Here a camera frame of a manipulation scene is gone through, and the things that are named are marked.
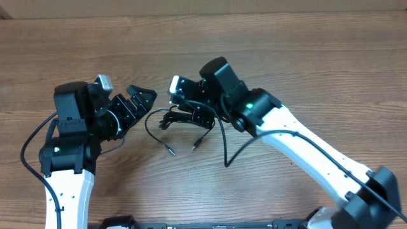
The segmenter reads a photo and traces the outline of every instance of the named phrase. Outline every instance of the cable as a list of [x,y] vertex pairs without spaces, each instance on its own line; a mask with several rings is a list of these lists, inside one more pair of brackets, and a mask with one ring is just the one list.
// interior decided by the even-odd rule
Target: cable
[[103,155],[103,154],[105,154],[105,153],[109,153],[109,152],[112,152],[112,151],[114,151],[114,150],[116,150],[116,149],[118,149],[118,148],[121,148],[124,144],[125,144],[125,136],[123,136],[123,140],[122,140],[122,142],[121,142],[118,146],[116,146],[116,147],[114,147],[114,148],[111,148],[111,149],[109,149],[109,150],[106,150],[105,152],[100,153],[100,155]]
[[199,145],[201,145],[202,141],[204,140],[205,136],[214,128],[215,126],[215,121],[212,124],[212,127],[206,131],[206,133],[204,135],[202,135],[200,138],[198,138],[198,140],[193,144],[192,150],[195,150],[196,148],[199,147]]
[[149,118],[151,115],[153,115],[153,114],[155,114],[155,113],[157,113],[157,112],[164,112],[164,111],[169,111],[169,109],[158,109],[158,110],[156,110],[156,111],[151,112],[151,113],[147,116],[146,121],[144,122],[144,126],[146,127],[147,133],[148,133],[153,139],[155,139],[156,141],[162,143],[162,144],[164,145],[164,147],[166,147],[166,149],[167,149],[172,155],[175,156],[176,154],[175,154],[174,150],[172,150],[171,147],[170,147],[169,145],[167,145],[165,142],[163,142],[163,141],[159,140],[158,138],[156,138],[156,137],[148,130],[148,127],[147,127],[147,121],[148,121],[148,118]]
[[308,142],[309,144],[311,144],[313,147],[315,147],[318,151],[320,151],[326,158],[328,158],[332,163],[334,163],[342,172],[344,172],[348,177],[350,177],[351,179],[353,179],[358,185],[360,185],[362,188],[364,188],[366,191],[368,191],[370,194],[372,194],[381,204],[383,204],[384,206],[386,206],[388,209],[390,209],[392,212],[396,213],[404,222],[407,223],[407,217],[405,215],[403,215],[401,212],[399,212],[396,208],[394,208],[393,206],[391,206],[388,201],[386,201],[384,198],[382,198],[379,194],[377,194],[375,191],[373,191],[371,188],[369,188],[369,186],[367,186],[365,183],[363,183],[361,180],[359,180],[357,177],[355,177],[349,170],[347,170],[346,168],[344,168],[339,162],[337,162],[331,155],[329,155],[329,153],[327,153],[324,149],[322,149],[317,143],[313,142],[311,139],[309,139],[308,137],[292,131],[292,130],[270,130],[270,131],[266,131],[263,132],[259,135],[257,135],[256,137],[248,140],[245,144],[243,144],[242,147],[240,147],[240,149],[238,151],[236,151],[236,153],[232,156],[232,158],[229,161],[230,165],[232,163],[232,161],[234,161],[234,159],[237,157],[237,155],[239,155],[239,153],[241,153],[246,147],[248,147],[248,145],[250,145],[251,143],[253,143],[254,141],[260,139],[261,137],[264,137],[266,135],[269,134],[291,134],[293,135],[293,137],[299,137],[301,139],[303,139],[304,141]]
[[190,104],[197,104],[197,105],[200,105],[200,106],[204,106],[204,107],[210,109],[210,110],[214,113],[215,117],[217,118],[217,121],[219,122],[219,127],[221,128],[221,132],[222,132],[223,151],[224,151],[224,166],[225,166],[226,168],[229,167],[230,163],[228,163],[228,146],[227,146],[227,143],[226,143],[226,134],[224,133],[224,127],[223,127],[223,124],[222,124],[222,119],[220,119],[219,115],[217,115],[215,109],[213,109],[213,108],[210,107],[209,105],[206,105],[206,104],[204,104],[204,103],[202,103],[202,102],[189,101],[189,100],[185,100],[184,102],[187,102],[187,103],[190,103]]
[[24,153],[25,153],[25,149],[27,148],[28,144],[31,142],[32,138],[34,138],[34,136],[39,132],[39,130],[41,130],[41,128],[43,128],[45,126],[46,123],[48,123],[53,117],[55,117],[57,115],[57,113],[53,113],[51,114],[51,116],[49,116],[39,127],[37,127],[37,129],[30,135],[30,137],[28,137],[28,139],[26,140],[26,142],[24,143],[22,149],[21,149],[21,154],[20,154],[20,159],[21,162],[23,163],[24,167],[27,168],[28,171],[30,171],[32,173],[32,175],[34,175],[36,178],[39,179],[39,181],[41,181],[46,189],[50,192],[52,199],[55,203],[55,209],[56,209],[56,213],[57,213],[57,229],[61,229],[61,211],[60,211],[60,207],[59,207],[59,201],[57,198],[57,195],[55,194],[54,190],[52,189],[51,185],[46,181],[46,179],[44,179],[41,175],[39,175],[26,161],[24,158]]

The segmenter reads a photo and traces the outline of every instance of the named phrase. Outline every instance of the black cable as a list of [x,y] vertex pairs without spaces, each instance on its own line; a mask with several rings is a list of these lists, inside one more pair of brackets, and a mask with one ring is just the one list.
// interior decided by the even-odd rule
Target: black cable
[[24,143],[22,149],[21,149],[21,154],[20,154],[20,159],[21,162],[23,163],[24,167],[27,168],[28,171],[30,171],[32,173],[32,175],[34,175],[36,178],[39,179],[39,181],[41,181],[46,189],[50,192],[53,202],[55,203],[55,212],[57,213],[57,229],[61,229],[61,211],[60,211],[60,207],[59,207],[59,201],[57,198],[57,195],[55,194],[54,190],[52,189],[52,187],[50,186],[50,184],[48,184],[48,182],[46,181],[46,179],[44,179],[41,175],[39,175],[26,161],[24,158],[24,153],[25,153],[25,149],[27,148],[28,144],[31,142],[32,138],[34,138],[34,136],[39,132],[39,130],[41,130],[41,128],[43,128],[45,126],[46,123],[48,123],[53,117],[55,117],[57,115],[57,113],[53,113],[51,114],[51,116],[49,116],[39,127],[37,127],[37,129],[30,135],[30,137],[28,137],[28,139],[26,140],[26,142]]
[[114,148],[111,148],[111,149],[109,149],[109,150],[106,150],[105,152],[100,153],[100,155],[103,155],[103,154],[105,154],[105,153],[109,153],[109,152],[112,152],[112,151],[114,151],[114,150],[116,150],[116,149],[118,149],[118,148],[121,148],[124,144],[125,144],[125,136],[123,136],[123,140],[122,140],[122,142],[121,142],[118,146],[116,146],[116,147],[114,147]]
[[198,138],[198,140],[193,144],[192,150],[196,149],[199,147],[199,145],[201,145],[202,141],[204,140],[204,138],[206,137],[207,134],[209,134],[209,132],[214,128],[215,126],[215,121],[212,124],[212,127],[206,131],[206,133],[204,135],[202,135],[200,138]]
[[311,139],[309,139],[307,136],[304,136],[298,132],[292,131],[292,130],[270,130],[263,132],[256,137],[248,140],[236,153],[232,156],[232,158],[229,161],[230,165],[232,161],[241,153],[248,145],[253,143],[254,141],[258,140],[261,137],[264,137],[269,134],[291,134],[293,137],[299,137],[309,144],[311,144],[313,147],[315,147],[318,151],[320,151],[326,158],[328,158],[334,165],[336,165],[342,172],[344,172],[348,177],[353,179],[358,185],[360,185],[362,188],[364,188],[366,191],[368,191],[370,194],[372,194],[381,204],[389,208],[392,212],[396,213],[404,222],[407,223],[407,217],[403,215],[401,212],[399,212],[396,208],[391,206],[388,201],[386,201],[384,198],[382,198],[379,194],[377,194],[375,191],[373,191],[369,186],[367,186],[365,183],[363,183],[361,180],[359,180],[357,177],[355,177],[349,170],[344,168],[339,162],[337,162],[329,153],[327,153],[324,149],[322,149],[317,143],[313,142]]
[[151,113],[147,116],[146,121],[144,122],[144,126],[146,127],[147,133],[148,133],[153,139],[155,139],[156,141],[162,143],[162,144],[164,145],[164,147],[166,147],[166,149],[167,149],[172,155],[175,156],[176,154],[174,153],[174,150],[172,150],[171,147],[170,147],[169,145],[167,145],[165,142],[163,142],[163,141],[159,140],[158,138],[156,138],[156,137],[148,130],[148,127],[147,127],[147,121],[148,121],[148,118],[149,118],[151,115],[153,115],[153,114],[155,114],[155,113],[157,113],[157,112],[164,112],[164,111],[169,111],[169,109],[158,109],[158,110],[156,110],[156,111],[151,112]]
[[213,109],[212,107],[210,107],[209,105],[206,105],[202,102],[197,102],[197,101],[189,101],[189,100],[185,100],[185,102],[190,103],[190,104],[197,104],[200,106],[204,106],[208,109],[210,109],[215,117],[217,118],[217,121],[219,122],[219,127],[221,128],[221,132],[222,132],[222,138],[223,138],[223,151],[224,151],[224,166],[227,168],[229,167],[230,163],[228,163],[228,145],[226,143],[226,134],[224,133],[224,127],[222,124],[222,119],[219,117],[219,115],[217,115],[215,109]]

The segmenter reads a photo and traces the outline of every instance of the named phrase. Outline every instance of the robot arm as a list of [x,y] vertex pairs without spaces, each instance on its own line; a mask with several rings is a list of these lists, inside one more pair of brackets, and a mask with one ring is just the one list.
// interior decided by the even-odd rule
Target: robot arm
[[[60,209],[46,189],[46,229],[55,229],[60,211],[62,228],[88,228],[88,208],[95,179],[100,143],[124,138],[153,106],[156,92],[127,88],[130,100],[113,91],[110,78],[98,75],[94,83],[74,82],[55,88],[58,119],[53,120],[39,152],[41,172],[55,192]],[[55,126],[59,136],[52,138]]]
[[[240,132],[253,137],[271,130],[290,130],[299,133],[324,150],[334,161],[352,174],[351,179],[328,157],[298,135],[277,134],[263,136],[263,141],[281,151],[310,175],[331,197],[335,209],[321,209],[308,218],[303,228],[386,228],[397,215],[384,206],[372,192],[362,188],[354,179],[373,190],[396,211],[401,210],[396,177],[385,167],[376,173],[335,150],[328,143],[302,125],[280,101],[257,88],[249,91],[240,81],[224,57],[210,61],[200,71],[202,80],[195,83],[182,76],[174,76],[169,94],[170,103],[180,110],[191,112],[188,101],[210,107]],[[203,107],[193,106],[203,112]]]

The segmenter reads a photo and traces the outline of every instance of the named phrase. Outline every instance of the cable connector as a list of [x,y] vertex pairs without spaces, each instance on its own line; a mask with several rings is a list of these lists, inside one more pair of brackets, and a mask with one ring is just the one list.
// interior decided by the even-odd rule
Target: cable connector
[[204,140],[204,135],[202,137],[200,137],[194,144],[192,147],[192,150],[194,151],[195,149],[197,149],[199,147],[199,145],[201,145],[202,141]]
[[164,143],[164,146],[166,147],[166,149],[172,154],[172,155],[176,155],[176,153],[174,152],[174,150],[171,149],[170,146],[168,146],[167,144]]

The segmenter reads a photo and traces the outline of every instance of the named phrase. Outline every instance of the wooden table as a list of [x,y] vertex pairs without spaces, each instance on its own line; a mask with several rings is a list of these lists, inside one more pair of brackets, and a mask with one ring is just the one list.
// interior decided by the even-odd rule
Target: wooden table
[[[279,98],[310,130],[372,169],[398,178],[407,208],[407,12],[276,13],[0,22],[0,228],[44,228],[43,185],[20,162],[31,132],[55,110],[53,89],[111,75],[114,93],[155,89],[167,108],[173,75],[193,80],[226,57],[249,88]],[[260,142],[223,167],[219,129],[136,125],[126,145],[99,157],[89,222],[132,214],[139,222],[215,223],[302,218],[324,191],[284,155]],[[231,152],[247,139],[226,125]],[[27,161],[39,170],[41,131]],[[104,143],[108,149],[118,142]],[[405,228],[395,220],[391,228]]]

